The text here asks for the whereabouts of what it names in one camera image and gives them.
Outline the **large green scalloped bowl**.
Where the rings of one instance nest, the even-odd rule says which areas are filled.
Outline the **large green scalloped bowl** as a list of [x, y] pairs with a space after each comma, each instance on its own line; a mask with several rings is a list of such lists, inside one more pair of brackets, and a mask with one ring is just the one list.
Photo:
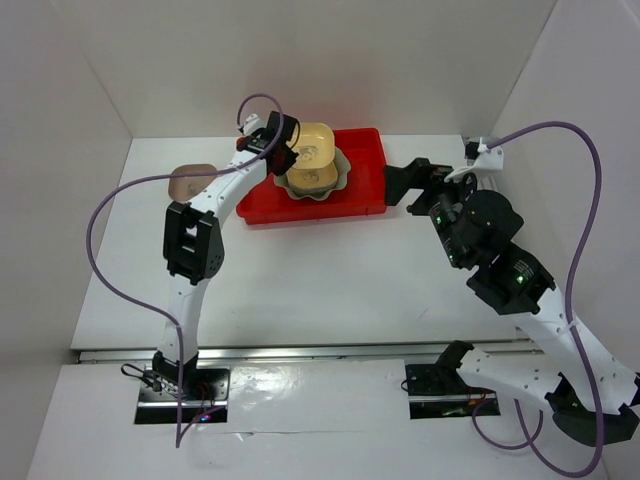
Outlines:
[[322, 202], [327, 200], [333, 192], [341, 191], [346, 188], [347, 182], [348, 182], [348, 175], [351, 171], [351, 163], [339, 148], [335, 148], [335, 156], [333, 161], [330, 164], [333, 164], [337, 168], [339, 177], [335, 187], [329, 191], [324, 192], [323, 194], [298, 195], [294, 193], [289, 188], [286, 174], [283, 176], [275, 176], [273, 178], [273, 183], [276, 187], [283, 190], [288, 195], [288, 197], [291, 198], [292, 200], [298, 201], [303, 199], [311, 199], [317, 202]]

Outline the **yellow square panda plate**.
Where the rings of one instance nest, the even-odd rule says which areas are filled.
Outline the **yellow square panda plate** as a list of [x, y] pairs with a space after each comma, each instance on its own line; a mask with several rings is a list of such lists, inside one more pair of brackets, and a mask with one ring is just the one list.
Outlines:
[[335, 187], [337, 168], [330, 164], [320, 169], [290, 169], [286, 173], [289, 188], [298, 195], [323, 194]]

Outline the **pink square panda plate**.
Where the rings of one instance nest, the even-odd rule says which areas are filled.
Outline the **pink square panda plate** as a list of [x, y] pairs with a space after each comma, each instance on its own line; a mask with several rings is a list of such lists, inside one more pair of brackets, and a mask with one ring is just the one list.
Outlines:
[[217, 168], [211, 164], [186, 164], [177, 167], [169, 180], [169, 198], [180, 203], [188, 202], [215, 179], [216, 172]]

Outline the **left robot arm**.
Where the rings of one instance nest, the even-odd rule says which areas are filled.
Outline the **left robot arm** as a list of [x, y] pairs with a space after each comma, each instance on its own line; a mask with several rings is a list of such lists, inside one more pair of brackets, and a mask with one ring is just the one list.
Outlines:
[[197, 371], [197, 332], [210, 280], [222, 267], [222, 228], [237, 205], [270, 174], [282, 176], [296, 161], [291, 146], [300, 122], [270, 113], [263, 123], [247, 120], [228, 165], [190, 200], [172, 202], [166, 210], [163, 257], [170, 275], [167, 321], [152, 371], [176, 399], [189, 397], [201, 382]]

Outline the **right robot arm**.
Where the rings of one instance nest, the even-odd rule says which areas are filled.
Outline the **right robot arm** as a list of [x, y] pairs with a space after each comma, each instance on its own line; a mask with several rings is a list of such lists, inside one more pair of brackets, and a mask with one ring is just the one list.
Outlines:
[[630, 440], [639, 426], [636, 373], [617, 361], [576, 314], [552, 275], [513, 238], [524, 224], [509, 200], [477, 187], [472, 173], [449, 181], [452, 167], [416, 158], [386, 166], [384, 202], [395, 206], [411, 189], [408, 206], [427, 216], [452, 267], [472, 271], [467, 286], [499, 316], [510, 318], [544, 352], [541, 361], [510, 366], [465, 341], [452, 342], [437, 360], [436, 379], [448, 392], [465, 385], [501, 392], [552, 416], [555, 425], [586, 446]]

